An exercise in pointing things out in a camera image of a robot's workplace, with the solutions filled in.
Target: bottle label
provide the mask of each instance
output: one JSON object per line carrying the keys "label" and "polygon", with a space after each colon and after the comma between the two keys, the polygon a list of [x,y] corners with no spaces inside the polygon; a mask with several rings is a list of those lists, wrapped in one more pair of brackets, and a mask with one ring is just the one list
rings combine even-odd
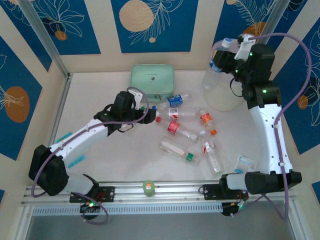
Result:
{"label": "bottle label", "polygon": [[206,153],[212,152],[215,148],[216,146],[212,141],[206,141],[202,146],[202,151],[204,154],[206,154]]}
{"label": "bottle label", "polygon": [[168,131],[173,134],[176,134],[176,131],[179,126],[180,126],[180,123],[177,123],[176,121],[173,120],[172,122],[170,122],[170,124],[168,126]]}
{"label": "bottle label", "polygon": [[188,153],[188,155],[185,157],[185,160],[191,162],[193,158],[194,158],[194,155],[191,153]]}
{"label": "bottle label", "polygon": [[205,113],[200,117],[201,123],[205,124],[206,122],[212,120],[212,117],[210,116],[209,113]]}
{"label": "bottle label", "polygon": [[182,97],[180,95],[175,95],[173,97],[169,97],[167,100],[168,100],[171,108],[182,104]]}
{"label": "bottle label", "polygon": [[169,117],[170,119],[176,120],[178,119],[179,112],[177,107],[170,107],[169,108]]}

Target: white robotic arm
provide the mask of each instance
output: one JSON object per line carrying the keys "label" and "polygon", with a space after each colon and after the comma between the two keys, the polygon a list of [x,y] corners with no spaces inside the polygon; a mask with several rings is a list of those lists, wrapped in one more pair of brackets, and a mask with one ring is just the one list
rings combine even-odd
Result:
{"label": "white robotic arm", "polygon": [[[284,167],[288,187],[302,181],[301,174],[293,171],[290,163],[281,120],[274,126],[281,111],[279,88],[269,81],[274,51],[265,44],[255,44],[249,34],[238,38],[237,53],[218,50],[214,56],[215,65],[225,73],[231,73],[242,84],[242,96],[253,117],[261,152],[260,172],[225,174],[220,179],[222,191],[244,190],[251,194],[266,194],[284,190],[281,167]],[[275,128],[280,139],[283,162],[280,162]]]}
{"label": "white robotic arm", "polygon": [[36,175],[46,159],[53,153],[54,156],[40,173],[37,183],[50,196],[61,191],[80,193],[95,197],[99,184],[87,175],[78,175],[67,172],[67,166],[75,164],[87,148],[114,131],[120,131],[123,125],[137,122],[148,124],[156,119],[156,111],[140,109],[143,95],[133,90],[120,92],[113,104],[98,112],[83,128],[62,141],[45,147],[40,145],[34,151],[29,177],[35,180]]}

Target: plastic bottle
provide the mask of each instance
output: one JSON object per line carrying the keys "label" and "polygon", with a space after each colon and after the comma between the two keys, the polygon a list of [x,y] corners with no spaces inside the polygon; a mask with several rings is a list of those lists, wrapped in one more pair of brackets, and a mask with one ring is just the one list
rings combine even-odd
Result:
{"label": "plastic bottle", "polygon": [[190,91],[184,91],[180,94],[167,98],[165,101],[161,102],[159,108],[173,108],[181,105],[182,103],[192,99],[192,94]]}
{"label": "plastic bottle", "polygon": [[182,118],[194,118],[197,116],[200,108],[198,107],[166,107],[160,108],[156,111],[155,116],[166,120],[177,120]]}
{"label": "plastic bottle", "polygon": [[208,132],[210,132],[211,135],[217,134],[214,121],[212,120],[212,117],[210,116],[209,112],[205,108],[201,108],[199,110],[199,116],[200,116],[201,123],[205,127],[205,129]]}
{"label": "plastic bottle", "polygon": [[[228,38],[226,37],[225,39],[223,39],[222,43],[221,43],[221,47],[218,47],[217,48],[217,51],[220,50],[220,51],[229,51],[229,48],[231,46],[231,43],[232,43],[232,39],[231,38]],[[216,65],[215,65],[215,62],[213,60],[215,55],[212,56],[212,59],[210,59],[210,67],[213,71],[217,72],[217,73],[220,73],[221,72],[221,69],[218,68]]]}
{"label": "plastic bottle", "polygon": [[[232,43],[232,39],[226,37],[225,39],[223,39],[221,43],[221,47],[218,47],[217,50],[229,51],[231,43]],[[214,63],[214,59],[213,59],[214,56],[215,55],[213,55],[212,58],[210,59],[209,68],[206,70],[204,78],[201,83],[201,88],[203,91],[210,90],[215,87],[215,81],[213,80],[214,72],[216,73],[221,72],[221,69],[218,68]]]}
{"label": "plastic bottle", "polygon": [[188,162],[197,164],[199,162],[199,158],[189,152],[185,147],[179,145],[178,143],[168,139],[167,137],[163,137],[159,143],[159,148],[166,153],[169,153],[179,159],[185,159]]}
{"label": "plastic bottle", "polygon": [[162,119],[161,117],[157,117],[155,121],[165,126],[170,133],[183,136],[191,142],[195,143],[199,138],[199,134],[197,132],[189,130],[188,128],[182,126],[176,120],[169,121],[166,119]]}
{"label": "plastic bottle", "polygon": [[212,141],[212,137],[207,134],[206,131],[200,132],[201,150],[204,153],[208,162],[212,165],[215,173],[223,171],[223,165],[217,153],[215,144]]}

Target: white table surface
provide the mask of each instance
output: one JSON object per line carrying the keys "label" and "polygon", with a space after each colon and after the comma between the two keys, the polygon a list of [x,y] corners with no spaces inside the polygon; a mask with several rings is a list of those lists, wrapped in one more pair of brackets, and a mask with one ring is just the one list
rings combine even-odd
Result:
{"label": "white table surface", "polygon": [[[205,74],[201,70],[175,71],[175,93],[191,90],[199,93]],[[129,86],[129,72],[74,73],[68,92],[56,138],[76,132],[93,116],[112,104],[120,91]],[[186,107],[208,107],[203,96],[183,103]],[[245,102],[231,112],[219,112],[208,107],[216,123],[218,133],[214,143],[223,162],[225,172],[232,173],[238,155],[259,160],[257,131]],[[200,120],[180,121],[195,131],[203,130]],[[198,165],[172,157],[160,150],[158,144],[163,136],[176,140],[200,156]],[[200,143],[189,142],[174,136],[155,121],[137,124],[126,133],[114,132],[91,146],[86,159],[68,171],[88,174],[97,181],[198,181],[218,180],[221,174],[213,174],[211,166],[200,151]]]}

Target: clear plastic container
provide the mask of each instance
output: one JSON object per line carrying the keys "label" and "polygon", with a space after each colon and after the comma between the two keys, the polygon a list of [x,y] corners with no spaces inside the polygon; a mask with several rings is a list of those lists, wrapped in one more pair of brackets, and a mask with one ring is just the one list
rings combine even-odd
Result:
{"label": "clear plastic container", "polygon": [[169,153],[179,159],[184,159],[188,162],[197,164],[199,162],[199,158],[189,152],[185,147],[179,145],[178,143],[170,140],[167,137],[163,137],[159,143],[159,148],[166,153]]}
{"label": "clear plastic container", "polygon": [[173,108],[176,106],[185,103],[188,100],[192,99],[192,94],[190,91],[185,91],[175,96],[167,98],[165,101],[161,102],[158,107],[159,108]]}
{"label": "clear plastic container", "polygon": [[197,132],[189,130],[185,126],[182,126],[176,120],[169,121],[166,119],[162,119],[161,117],[157,117],[155,121],[167,128],[170,133],[174,135],[180,135],[193,143],[195,143],[199,138],[199,134]]}
{"label": "clear plastic container", "polygon": [[197,116],[199,110],[199,107],[166,107],[157,110],[155,116],[166,120],[191,119]]}
{"label": "clear plastic container", "polygon": [[199,116],[200,116],[200,120],[202,125],[205,127],[205,129],[211,133],[211,135],[215,135],[217,134],[217,130],[214,124],[214,121],[211,117],[211,115],[209,114],[209,111],[207,111],[205,108],[201,108],[199,110]]}
{"label": "clear plastic container", "polygon": [[[229,48],[230,52],[238,51],[237,40],[233,39]],[[233,76],[224,72],[216,72],[210,66],[205,72],[201,83],[201,89],[205,102],[213,109],[221,112],[230,112],[239,107],[243,102],[241,83],[233,81],[230,89],[230,82]]]}
{"label": "clear plastic container", "polygon": [[212,140],[212,136],[206,131],[200,132],[201,150],[204,153],[207,161],[212,165],[215,173],[223,172],[224,167],[220,161],[216,146]]}

